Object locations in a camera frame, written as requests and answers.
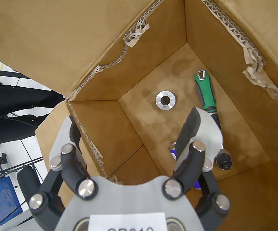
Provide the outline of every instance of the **white label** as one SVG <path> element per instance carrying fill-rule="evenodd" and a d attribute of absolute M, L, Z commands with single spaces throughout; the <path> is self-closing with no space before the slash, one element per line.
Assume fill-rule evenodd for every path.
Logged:
<path fill-rule="evenodd" d="M 88 231 L 164 231 L 167 230 L 164 212 L 91 215 Z"/>

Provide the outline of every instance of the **green and black grip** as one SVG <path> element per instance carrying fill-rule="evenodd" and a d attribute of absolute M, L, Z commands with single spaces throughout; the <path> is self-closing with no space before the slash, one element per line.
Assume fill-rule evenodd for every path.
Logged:
<path fill-rule="evenodd" d="M 195 74 L 195 85 L 202 108 L 212 116 L 221 130 L 215 92 L 207 71 L 198 71 Z"/>

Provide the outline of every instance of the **blue object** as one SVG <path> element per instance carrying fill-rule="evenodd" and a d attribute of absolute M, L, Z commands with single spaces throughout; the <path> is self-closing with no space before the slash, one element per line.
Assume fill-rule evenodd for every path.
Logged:
<path fill-rule="evenodd" d="M 0 221 L 7 217 L 7 215 L 9 215 L 19 206 L 20 203 L 16 196 L 10 177 L 4 177 L 0 179 Z M 22 208 L 19 207 L 11 216 L 1 222 L 0 225 L 8 222 L 10 219 L 21 214 L 22 212 Z"/>

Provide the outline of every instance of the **green handle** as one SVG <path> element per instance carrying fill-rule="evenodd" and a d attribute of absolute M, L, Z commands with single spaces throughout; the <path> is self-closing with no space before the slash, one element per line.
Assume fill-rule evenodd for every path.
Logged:
<path fill-rule="evenodd" d="M 202 108 L 208 113 L 217 112 L 214 88 L 206 70 L 195 74 L 195 85 Z"/>

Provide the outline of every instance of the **metal ring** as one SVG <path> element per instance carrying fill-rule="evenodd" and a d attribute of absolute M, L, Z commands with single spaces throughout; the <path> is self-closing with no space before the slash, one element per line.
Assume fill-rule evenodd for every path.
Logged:
<path fill-rule="evenodd" d="M 167 228 L 168 231 L 186 231 L 182 222 L 176 218 L 167 218 Z"/>
<path fill-rule="evenodd" d="M 156 105 L 161 110 L 169 110 L 174 107 L 175 103 L 176 97 L 170 91 L 161 91 L 156 96 Z"/>
<path fill-rule="evenodd" d="M 84 218 L 82 220 L 79 220 L 76 223 L 73 231 L 85 231 L 85 230 L 87 230 L 88 227 L 89 227 L 89 221 L 90 221 L 90 218 Z"/>

